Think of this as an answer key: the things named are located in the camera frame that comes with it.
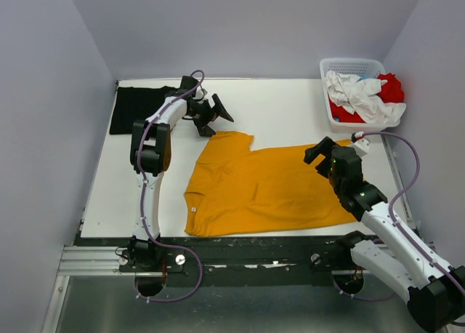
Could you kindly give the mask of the yellow t shirt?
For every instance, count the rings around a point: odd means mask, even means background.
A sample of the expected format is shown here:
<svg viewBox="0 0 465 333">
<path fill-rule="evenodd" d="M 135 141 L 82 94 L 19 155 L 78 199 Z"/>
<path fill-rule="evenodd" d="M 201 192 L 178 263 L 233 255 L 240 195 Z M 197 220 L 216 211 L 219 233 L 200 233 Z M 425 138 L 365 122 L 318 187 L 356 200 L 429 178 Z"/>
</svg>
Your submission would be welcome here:
<svg viewBox="0 0 465 333">
<path fill-rule="evenodd" d="M 185 191 L 190 236 L 324 228 L 354 222 L 330 183 L 304 162 L 306 145 L 252 150 L 251 135 L 217 132 Z"/>
</svg>

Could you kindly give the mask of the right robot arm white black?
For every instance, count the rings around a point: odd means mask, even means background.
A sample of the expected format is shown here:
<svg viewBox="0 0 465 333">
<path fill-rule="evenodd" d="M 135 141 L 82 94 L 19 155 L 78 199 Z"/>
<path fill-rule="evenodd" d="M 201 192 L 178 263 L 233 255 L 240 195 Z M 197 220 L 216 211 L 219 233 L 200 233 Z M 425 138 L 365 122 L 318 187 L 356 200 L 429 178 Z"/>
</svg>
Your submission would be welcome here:
<svg viewBox="0 0 465 333">
<path fill-rule="evenodd" d="M 343 238 L 334 251 L 344 269 L 357 265 L 387 285 L 407 305 L 413 320 L 425 331 L 436 332 L 449 324 L 461 325 L 464 316 L 464 267 L 453 267 L 397 216 L 393 202 L 363 177 L 361 156 L 368 152 L 364 132 L 354 133 L 342 146 L 325 137 L 305 151 L 304 162 L 328 179 L 342 207 L 372 230 L 391 253 L 386 254 L 361 233 Z"/>
</svg>

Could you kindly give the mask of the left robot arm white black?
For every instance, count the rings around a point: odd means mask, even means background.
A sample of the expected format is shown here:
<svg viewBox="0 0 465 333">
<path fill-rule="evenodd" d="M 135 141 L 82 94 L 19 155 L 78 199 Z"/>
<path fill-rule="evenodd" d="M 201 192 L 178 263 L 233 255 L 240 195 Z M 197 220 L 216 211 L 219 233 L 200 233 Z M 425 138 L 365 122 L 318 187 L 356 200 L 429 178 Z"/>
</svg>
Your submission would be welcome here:
<svg viewBox="0 0 465 333">
<path fill-rule="evenodd" d="M 130 163 L 136 173 L 137 217 L 130 238 L 129 259 L 143 270 L 155 270 L 161 262 L 161 250 L 156 244 L 160 236 L 158 210 L 161 183 L 171 163 L 171 131 L 178 121 L 193 122 L 200 137 L 212 137 L 209 124 L 217 118 L 233 122 L 218 95 L 206 98 L 202 87 L 203 71 L 183 76 L 178 88 L 164 96 L 161 107 L 132 126 Z"/>
</svg>

